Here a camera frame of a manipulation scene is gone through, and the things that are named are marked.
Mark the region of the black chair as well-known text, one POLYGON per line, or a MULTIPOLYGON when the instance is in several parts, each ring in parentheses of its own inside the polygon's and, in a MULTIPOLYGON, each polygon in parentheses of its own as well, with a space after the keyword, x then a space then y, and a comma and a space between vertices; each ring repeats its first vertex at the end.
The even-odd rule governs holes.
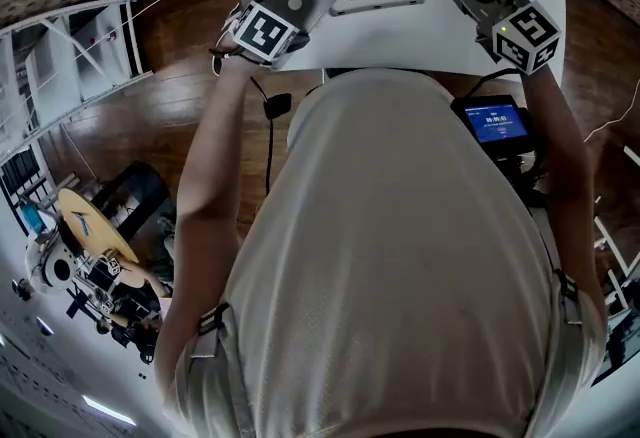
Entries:
POLYGON ((129 243, 151 245, 164 236, 163 218, 175 217, 170 190, 149 164, 134 161, 106 182, 90 202, 129 243))

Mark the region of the person's left forearm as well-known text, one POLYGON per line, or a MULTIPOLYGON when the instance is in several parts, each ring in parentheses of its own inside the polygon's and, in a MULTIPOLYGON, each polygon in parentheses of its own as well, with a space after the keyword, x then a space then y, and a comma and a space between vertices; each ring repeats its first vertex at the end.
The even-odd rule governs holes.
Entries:
POLYGON ((239 56, 222 62, 181 174, 177 192, 180 226, 236 222, 246 87, 256 69, 239 56))

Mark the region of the round wooden table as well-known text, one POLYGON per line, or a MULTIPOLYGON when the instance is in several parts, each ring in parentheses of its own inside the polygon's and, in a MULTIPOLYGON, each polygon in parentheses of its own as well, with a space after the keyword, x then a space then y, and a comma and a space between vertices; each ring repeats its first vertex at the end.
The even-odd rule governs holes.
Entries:
POLYGON ((61 217, 81 248, 92 259, 115 256, 124 260, 116 281, 132 288, 147 282, 138 265, 138 257, 116 227, 91 202, 69 188, 58 193, 61 217))

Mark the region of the person's left hand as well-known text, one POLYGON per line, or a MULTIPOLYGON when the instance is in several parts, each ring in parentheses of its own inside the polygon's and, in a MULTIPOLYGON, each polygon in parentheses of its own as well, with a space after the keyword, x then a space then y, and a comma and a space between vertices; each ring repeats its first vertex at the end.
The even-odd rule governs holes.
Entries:
POLYGON ((237 56, 244 52, 244 48, 234 40, 234 31, 249 2, 250 0, 240 0, 227 15, 214 48, 216 52, 231 56, 237 56))

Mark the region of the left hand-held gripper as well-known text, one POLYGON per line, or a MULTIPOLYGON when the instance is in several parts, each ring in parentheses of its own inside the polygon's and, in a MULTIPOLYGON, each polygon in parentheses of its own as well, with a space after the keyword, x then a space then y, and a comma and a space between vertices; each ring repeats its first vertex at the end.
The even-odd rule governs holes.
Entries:
POLYGON ((233 41, 277 67, 310 41, 310 32, 336 0, 250 0, 233 26, 233 41))

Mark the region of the white metal shelf rack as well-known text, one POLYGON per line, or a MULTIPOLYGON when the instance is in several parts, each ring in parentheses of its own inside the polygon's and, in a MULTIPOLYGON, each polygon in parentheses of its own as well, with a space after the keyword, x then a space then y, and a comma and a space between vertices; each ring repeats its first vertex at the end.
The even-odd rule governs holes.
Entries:
POLYGON ((153 74, 138 45, 137 1, 89 1, 0 29, 0 163, 153 74))

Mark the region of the black monitor with blue screen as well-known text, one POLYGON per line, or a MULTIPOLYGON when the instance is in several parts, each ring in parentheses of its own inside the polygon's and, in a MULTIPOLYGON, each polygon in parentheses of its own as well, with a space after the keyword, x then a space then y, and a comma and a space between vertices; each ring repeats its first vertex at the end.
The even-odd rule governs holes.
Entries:
POLYGON ((536 150, 531 116, 511 95, 454 98, 451 110, 492 159, 536 150))

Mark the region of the person's right forearm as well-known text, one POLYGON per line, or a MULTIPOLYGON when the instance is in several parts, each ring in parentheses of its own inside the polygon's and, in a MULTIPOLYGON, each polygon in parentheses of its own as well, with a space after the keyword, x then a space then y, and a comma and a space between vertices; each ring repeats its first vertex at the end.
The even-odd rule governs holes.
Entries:
POLYGON ((543 144, 552 216, 571 229, 588 226, 593 219, 593 177, 575 117, 549 67, 524 75, 522 85, 543 144))

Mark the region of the person's white shirt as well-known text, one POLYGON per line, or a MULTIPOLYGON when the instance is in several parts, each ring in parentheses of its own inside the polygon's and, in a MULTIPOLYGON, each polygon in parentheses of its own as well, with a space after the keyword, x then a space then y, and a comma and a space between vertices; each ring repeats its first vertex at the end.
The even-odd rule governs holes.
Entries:
POLYGON ((593 219, 535 215, 433 79, 313 90, 250 232, 176 223, 157 343, 194 438, 547 438, 603 361, 593 219))

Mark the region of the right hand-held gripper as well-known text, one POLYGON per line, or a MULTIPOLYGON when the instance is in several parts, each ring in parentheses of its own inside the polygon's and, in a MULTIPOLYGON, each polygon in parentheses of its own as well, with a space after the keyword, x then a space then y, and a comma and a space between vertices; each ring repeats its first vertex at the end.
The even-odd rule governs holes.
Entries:
POLYGON ((476 43, 494 62, 510 62, 530 75, 556 54, 561 29, 531 0, 453 0, 476 23, 476 43))

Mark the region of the white metal frame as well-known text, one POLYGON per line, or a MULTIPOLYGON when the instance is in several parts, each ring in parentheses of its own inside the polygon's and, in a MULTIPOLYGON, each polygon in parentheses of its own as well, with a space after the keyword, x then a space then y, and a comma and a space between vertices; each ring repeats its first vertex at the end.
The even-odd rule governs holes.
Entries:
POLYGON ((609 144, 596 171, 596 268, 611 320, 631 312, 640 278, 640 154, 609 144))

